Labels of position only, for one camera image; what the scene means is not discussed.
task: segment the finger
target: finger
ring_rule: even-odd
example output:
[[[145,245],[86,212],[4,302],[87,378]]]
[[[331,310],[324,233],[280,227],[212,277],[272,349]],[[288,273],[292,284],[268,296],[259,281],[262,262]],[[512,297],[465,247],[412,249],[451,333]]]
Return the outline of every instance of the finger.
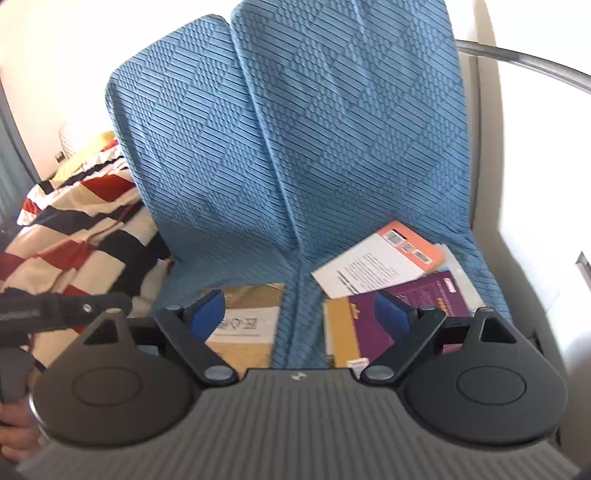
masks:
[[[15,427],[28,427],[35,423],[35,418],[29,406],[28,397],[16,403],[0,405],[0,421]]]
[[[28,450],[37,443],[39,435],[37,427],[0,427],[0,445],[13,450]]]
[[[29,456],[33,453],[33,450],[13,450],[10,447],[3,446],[0,450],[0,453],[4,455],[8,460],[12,460],[13,462],[22,462],[29,458]]]

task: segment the orange booklet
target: orange booklet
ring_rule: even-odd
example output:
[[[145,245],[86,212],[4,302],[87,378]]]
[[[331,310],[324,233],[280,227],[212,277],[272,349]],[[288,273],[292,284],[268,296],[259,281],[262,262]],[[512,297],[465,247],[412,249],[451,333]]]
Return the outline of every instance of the orange booklet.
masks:
[[[445,255],[395,220],[312,272],[331,299],[416,280]]]

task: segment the textured blue fabric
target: textured blue fabric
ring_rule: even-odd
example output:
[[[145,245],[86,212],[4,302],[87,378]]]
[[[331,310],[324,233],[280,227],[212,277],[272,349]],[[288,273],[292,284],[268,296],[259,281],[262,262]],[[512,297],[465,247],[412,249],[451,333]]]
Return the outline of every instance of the textured blue fabric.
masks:
[[[283,281],[275,367],[324,365],[310,275],[392,219],[509,311],[470,233],[462,80],[443,0],[249,0],[122,65],[107,102],[178,263],[159,304]]]

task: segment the screw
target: screw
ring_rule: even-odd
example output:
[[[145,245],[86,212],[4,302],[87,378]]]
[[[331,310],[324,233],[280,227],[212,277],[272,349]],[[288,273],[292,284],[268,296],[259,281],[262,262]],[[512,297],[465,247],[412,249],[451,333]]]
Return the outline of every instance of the screw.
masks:
[[[226,365],[213,365],[212,367],[207,367],[205,369],[205,378],[212,382],[230,380],[233,374],[234,370]]]
[[[365,378],[374,382],[385,382],[394,376],[394,370],[386,365],[370,365],[364,373]]]

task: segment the white paper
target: white paper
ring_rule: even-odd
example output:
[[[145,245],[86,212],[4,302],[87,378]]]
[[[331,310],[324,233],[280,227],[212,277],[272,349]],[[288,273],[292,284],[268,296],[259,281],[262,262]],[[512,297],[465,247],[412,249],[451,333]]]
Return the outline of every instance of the white paper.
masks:
[[[399,285],[423,274],[378,233],[312,273],[331,299]]]
[[[227,309],[220,325],[207,339],[224,343],[273,343],[279,307]]]

